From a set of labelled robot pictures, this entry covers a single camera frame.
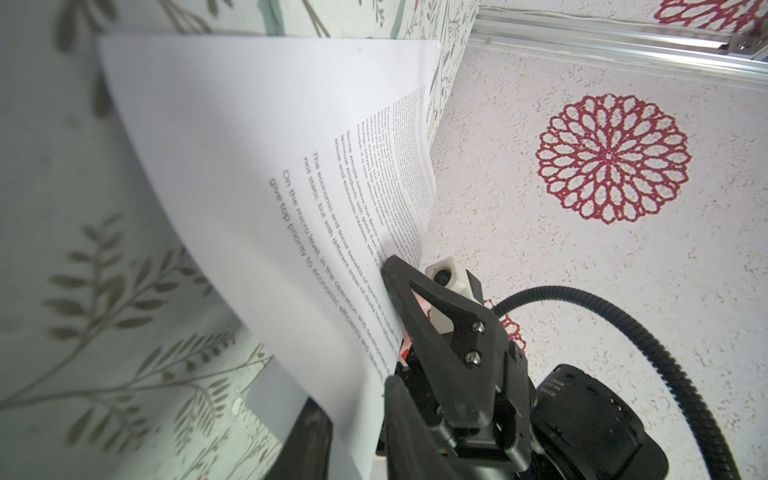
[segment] white paper piece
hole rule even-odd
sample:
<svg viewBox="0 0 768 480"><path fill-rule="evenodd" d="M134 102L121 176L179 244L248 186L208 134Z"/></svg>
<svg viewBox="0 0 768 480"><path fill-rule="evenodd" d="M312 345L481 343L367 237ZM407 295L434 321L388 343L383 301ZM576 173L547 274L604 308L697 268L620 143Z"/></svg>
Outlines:
<svg viewBox="0 0 768 480"><path fill-rule="evenodd" d="M419 264L438 43L119 35L99 49L187 249L368 478L402 339L379 268Z"/></svg>

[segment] metal frame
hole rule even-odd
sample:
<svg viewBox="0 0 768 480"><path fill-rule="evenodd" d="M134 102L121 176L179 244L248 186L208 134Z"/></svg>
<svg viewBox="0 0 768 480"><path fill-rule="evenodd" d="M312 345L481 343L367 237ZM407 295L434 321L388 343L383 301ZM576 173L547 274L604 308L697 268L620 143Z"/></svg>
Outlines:
<svg viewBox="0 0 768 480"><path fill-rule="evenodd" d="M481 7L470 40L768 84L768 38Z"/></svg>

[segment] silver screw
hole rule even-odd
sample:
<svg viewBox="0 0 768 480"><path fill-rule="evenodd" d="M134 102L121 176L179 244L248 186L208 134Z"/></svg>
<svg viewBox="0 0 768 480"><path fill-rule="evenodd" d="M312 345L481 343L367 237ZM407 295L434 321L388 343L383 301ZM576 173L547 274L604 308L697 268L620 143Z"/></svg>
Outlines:
<svg viewBox="0 0 768 480"><path fill-rule="evenodd" d="M467 353L467 355L464 357L464 361L467 363L474 363L477 366L480 366L480 354L477 353L475 350L472 350L470 353Z"/></svg>

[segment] red flower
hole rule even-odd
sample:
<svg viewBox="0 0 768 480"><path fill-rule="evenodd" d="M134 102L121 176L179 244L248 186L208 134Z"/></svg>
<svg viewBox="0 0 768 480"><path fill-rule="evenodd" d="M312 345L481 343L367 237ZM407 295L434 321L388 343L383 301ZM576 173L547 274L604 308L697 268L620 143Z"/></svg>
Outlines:
<svg viewBox="0 0 768 480"><path fill-rule="evenodd" d="M768 0L663 0L654 18L660 23L729 33L758 32Z"/></svg>
<svg viewBox="0 0 768 480"><path fill-rule="evenodd" d="M605 223L658 213L688 180L687 137L635 96L584 97L541 134L539 175L564 208Z"/></svg>

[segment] white paper sheet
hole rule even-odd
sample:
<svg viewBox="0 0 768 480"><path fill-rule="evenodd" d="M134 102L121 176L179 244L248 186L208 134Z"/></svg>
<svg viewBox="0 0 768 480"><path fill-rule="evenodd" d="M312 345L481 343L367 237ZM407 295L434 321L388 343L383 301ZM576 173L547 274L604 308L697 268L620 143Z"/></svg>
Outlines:
<svg viewBox="0 0 768 480"><path fill-rule="evenodd" d="M419 263L438 43L119 35L99 48L174 228L368 478L402 339L379 268L395 253Z"/></svg>

